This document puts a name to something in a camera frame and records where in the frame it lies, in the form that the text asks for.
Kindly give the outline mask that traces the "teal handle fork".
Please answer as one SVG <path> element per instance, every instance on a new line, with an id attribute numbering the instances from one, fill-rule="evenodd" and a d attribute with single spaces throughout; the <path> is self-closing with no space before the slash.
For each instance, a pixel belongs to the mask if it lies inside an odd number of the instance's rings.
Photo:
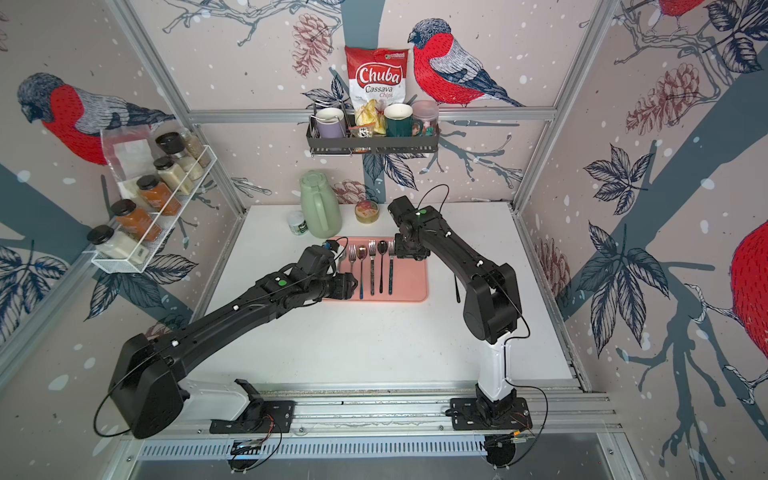
<path id="1" fill-rule="evenodd" d="M 393 284 L 394 284 L 394 258 L 395 258 L 395 241 L 390 240 L 388 242 L 388 261 L 389 261 L 389 267 L 388 267 L 388 295 L 393 294 Z"/>

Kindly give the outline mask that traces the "small black spoon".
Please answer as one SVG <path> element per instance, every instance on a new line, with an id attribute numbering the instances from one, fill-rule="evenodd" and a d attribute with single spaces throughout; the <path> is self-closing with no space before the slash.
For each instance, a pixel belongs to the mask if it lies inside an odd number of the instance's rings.
<path id="1" fill-rule="evenodd" d="M 386 240 L 380 240 L 377 244 L 377 251 L 380 255 L 380 274 L 379 274 L 379 293 L 384 289 L 384 256 L 388 252 L 389 244 Z"/>

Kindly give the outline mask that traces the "grey speckled handle fork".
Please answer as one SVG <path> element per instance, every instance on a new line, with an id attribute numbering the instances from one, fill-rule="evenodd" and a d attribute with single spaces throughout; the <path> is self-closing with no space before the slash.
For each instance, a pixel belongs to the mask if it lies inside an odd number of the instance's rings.
<path id="1" fill-rule="evenodd" d="M 370 295 L 375 295 L 376 281 L 375 281 L 375 259 L 377 256 L 377 242 L 370 240 L 368 243 L 368 257 L 370 260 Z"/>

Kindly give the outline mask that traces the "iridescent rainbow spoon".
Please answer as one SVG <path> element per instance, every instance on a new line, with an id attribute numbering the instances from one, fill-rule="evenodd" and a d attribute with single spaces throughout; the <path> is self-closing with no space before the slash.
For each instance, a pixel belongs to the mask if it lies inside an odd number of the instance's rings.
<path id="1" fill-rule="evenodd" d="M 358 245 L 357 246 L 357 259 L 360 265 L 360 271 L 359 271 L 359 300 L 362 301 L 364 299 L 364 267 L 365 267 L 365 259 L 368 255 L 368 247 L 366 245 Z"/>

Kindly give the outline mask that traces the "silver ornate handle fork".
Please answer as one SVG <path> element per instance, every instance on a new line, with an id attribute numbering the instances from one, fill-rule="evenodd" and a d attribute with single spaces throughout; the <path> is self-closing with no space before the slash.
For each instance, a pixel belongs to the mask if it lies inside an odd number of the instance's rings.
<path id="1" fill-rule="evenodd" d="M 349 261 L 349 271 L 351 273 L 353 273 L 354 272 L 354 264 L 355 264 L 355 262 L 357 260 L 357 247 L 355 245 L 350 245 L 348 247 L 347 257 L 348 257 L 348 261 Z"/>

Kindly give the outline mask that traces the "large black long spoon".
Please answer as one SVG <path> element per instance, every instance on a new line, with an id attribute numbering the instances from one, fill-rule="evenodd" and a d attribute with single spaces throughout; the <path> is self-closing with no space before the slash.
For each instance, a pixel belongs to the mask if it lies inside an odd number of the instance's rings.
<path id="1" fill-rule="evenodd" d="M 459 289 L 458 278 L 456 276 L 454 276 L 454 289 L 455 289 L 455 299 L 456 299 L 456 302 L 460 304 L 461 303 L 461 292 L 460 292 L 460 289 Z"/>

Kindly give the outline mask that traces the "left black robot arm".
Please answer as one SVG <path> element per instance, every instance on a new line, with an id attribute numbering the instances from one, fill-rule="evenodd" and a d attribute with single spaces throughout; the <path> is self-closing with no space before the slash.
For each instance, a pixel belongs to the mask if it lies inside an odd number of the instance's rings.
<path id="1" fill-rule="evenodd" d="M 119 353 L 107 398 L 137 439 L 154 436 L 177 419 L 234 418 L 251 387 L 194 383 L 188 375 L 253 329 L 325 299 L 349 300 L 357 281 L 337 269 L 337 240 L 304 249 L 295 263 L 266 274 L 234 300 L 197 321 L 153 339 L 139 333 Z"/>

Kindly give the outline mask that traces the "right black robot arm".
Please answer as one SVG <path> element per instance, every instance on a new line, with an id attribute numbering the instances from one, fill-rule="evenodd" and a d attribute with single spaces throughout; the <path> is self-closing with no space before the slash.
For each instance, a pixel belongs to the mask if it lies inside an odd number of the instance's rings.
<path id="1" fill-rule="evenodd" d="M 511 405 L 516 388 L 508 380 L 506 346 L 522 319 L 515 270 L 478 253 L 432 206 L 417 208 L 401 196 L 389 204 L 388 212 L 399 230 L 396 256 L 421 261 L 433 254 L 465 290 L 465 325 L 476 339 L 488 344 L 476 384 L 477 404 L 490 410 Z"/>

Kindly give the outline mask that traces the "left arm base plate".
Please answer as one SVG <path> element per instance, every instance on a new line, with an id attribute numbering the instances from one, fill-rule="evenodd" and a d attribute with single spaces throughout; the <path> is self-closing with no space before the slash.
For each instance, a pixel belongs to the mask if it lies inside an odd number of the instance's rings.
<path id="1" fill-rule="evenodd" d="M 248 403 L 233 420 L 213 419 L 209 433 L 214 435 L 245 433 L 289 433 L 295 414 L 292 400 L 265 400 L 245 379 L 236 379 L 246 393 Z"/>

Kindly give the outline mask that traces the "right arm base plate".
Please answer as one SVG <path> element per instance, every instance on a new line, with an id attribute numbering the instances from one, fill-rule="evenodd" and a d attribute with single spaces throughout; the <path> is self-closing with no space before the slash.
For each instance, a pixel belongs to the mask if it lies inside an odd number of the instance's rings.
<path id="1" fill-rule="evenodd" d="M 444 414 L 456 431 L 523 431 L 533 427 L 527 400 L 518 395 L 515 387 L 500 400 L 491 400 L 476 384 L 474 397 L 451 398 Z"/>

